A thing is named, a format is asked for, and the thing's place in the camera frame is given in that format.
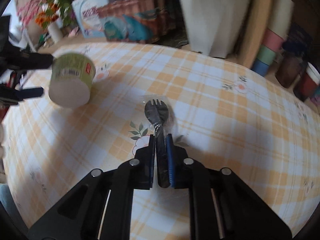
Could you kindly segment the pink cherry blossom bouquet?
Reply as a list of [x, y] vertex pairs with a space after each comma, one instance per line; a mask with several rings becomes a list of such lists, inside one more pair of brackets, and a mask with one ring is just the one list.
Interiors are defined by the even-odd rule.
[[74, 0], [29, 0], [17, 5], [17, 15], [23, 27], [35, 21], [42, 29], [58, 19], [64, 27], [75, 23], [72, 9]]

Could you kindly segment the green paper noodle cup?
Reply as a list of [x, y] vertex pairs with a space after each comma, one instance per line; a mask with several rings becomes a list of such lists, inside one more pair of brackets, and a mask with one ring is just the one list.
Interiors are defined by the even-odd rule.
[[94, 63], [85, 55], [65, 53], [52, 64], [48, 96], [53, 103], [64, 108], [78, 108], [89, 102]]

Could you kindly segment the wooden shelf unit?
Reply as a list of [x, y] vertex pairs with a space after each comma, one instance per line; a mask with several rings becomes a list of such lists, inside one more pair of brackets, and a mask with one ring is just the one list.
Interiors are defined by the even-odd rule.
[[252, 0], [237, 64], [251, 69], [261, 52], [276, 53], [294, 23], [316, 38], [319, 0]]

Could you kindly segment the white blue probiotic box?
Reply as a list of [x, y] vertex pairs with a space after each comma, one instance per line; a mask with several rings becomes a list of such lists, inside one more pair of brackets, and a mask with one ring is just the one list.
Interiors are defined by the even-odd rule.
[[108, 4], [108, 0], [74, 0], [73, 12], [84, 38], [104, 37], [98, 8]]

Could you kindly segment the white angular flower vase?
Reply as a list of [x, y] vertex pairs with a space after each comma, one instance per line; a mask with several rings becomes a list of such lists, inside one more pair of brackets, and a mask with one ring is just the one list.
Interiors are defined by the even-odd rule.
[[180, 0], [192, 51], [226, 58], [232, 52], [250, 0]]

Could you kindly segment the low wooden cabinet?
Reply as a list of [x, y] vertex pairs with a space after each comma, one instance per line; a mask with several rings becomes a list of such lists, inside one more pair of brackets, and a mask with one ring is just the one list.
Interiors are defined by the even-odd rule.
[[105, 37], [84, 38], [82, 34], [74, 37], [65, 36], [59, 42], [52, 44], [51, 46], [42, 46], [38, 49], [40, 54], [52, 54], [63, 46], [70, 46], [74, 44], [84, 44], [90, 42], [106, 42]]

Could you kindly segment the orange plaid tablecloth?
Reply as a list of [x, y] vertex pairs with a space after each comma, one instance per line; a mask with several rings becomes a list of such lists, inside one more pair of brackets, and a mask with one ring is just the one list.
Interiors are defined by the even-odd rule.
[[88, 104], [45, 95], [9, 110], [4, 168], [32, 226], [89, 171], [131, 159], [153, 129], [143, 101], [164, 99], [169, 131], [208, 168], [228, 167], [297, 234], [319, 204], [319, 115], [251, 70], [220, 59], [132, 43], [62, 46], [97, 68]]

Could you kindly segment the black plastic fork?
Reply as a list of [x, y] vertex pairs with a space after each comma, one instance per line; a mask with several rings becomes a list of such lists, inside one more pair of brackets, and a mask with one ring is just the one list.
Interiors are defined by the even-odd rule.
[[164, 101], [152, 98], [145, 103], [144, 114], [154, 128], [158, 185], [167, 188], [170, 179], [164, 126], [169, 119], [169, 108]]

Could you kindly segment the red cup white rim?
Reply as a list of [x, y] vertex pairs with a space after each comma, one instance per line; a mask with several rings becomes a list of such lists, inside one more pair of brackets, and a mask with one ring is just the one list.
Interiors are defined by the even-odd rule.
[[319, 86], [319, 68], [308, 62], [305, 72], [293, 89], [294, 95], [302, 102], [312, 96]]

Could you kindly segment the dark brown cup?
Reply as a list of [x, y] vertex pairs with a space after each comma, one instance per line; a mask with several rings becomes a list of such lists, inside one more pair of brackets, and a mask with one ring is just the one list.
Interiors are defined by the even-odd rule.
[[284, 88], [289, 88], [302, 70], [303, 54], [286, 51], [275, 74], [277, 81]]

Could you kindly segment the pink teal gift box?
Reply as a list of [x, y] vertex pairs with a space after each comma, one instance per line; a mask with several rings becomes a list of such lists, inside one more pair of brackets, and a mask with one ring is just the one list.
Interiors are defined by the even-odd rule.
[[172, 0], [117, 0], [97, 14], [108, 41], [154, 43], [177, 27]]

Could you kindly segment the stack of pastel cups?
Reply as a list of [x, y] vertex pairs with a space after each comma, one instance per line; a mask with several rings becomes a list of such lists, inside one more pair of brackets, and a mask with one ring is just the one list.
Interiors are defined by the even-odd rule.
[[265, 76], [290, 28], [294, 2], [273, 0], [273, 6], [263, 40], [251, 70]]

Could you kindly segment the small white vase orange flowers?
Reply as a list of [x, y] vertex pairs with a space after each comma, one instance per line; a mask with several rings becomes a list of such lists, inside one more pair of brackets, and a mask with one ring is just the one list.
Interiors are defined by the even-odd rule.
[[58, 13], [58, 6], [55, 3], [49, 4], [47, 9], [40, 12], [36, 16], [35, 22], [43, 29], [47, 29], [54, 43], [63, 39], [63, 33], [57, 24], [60, 15]]

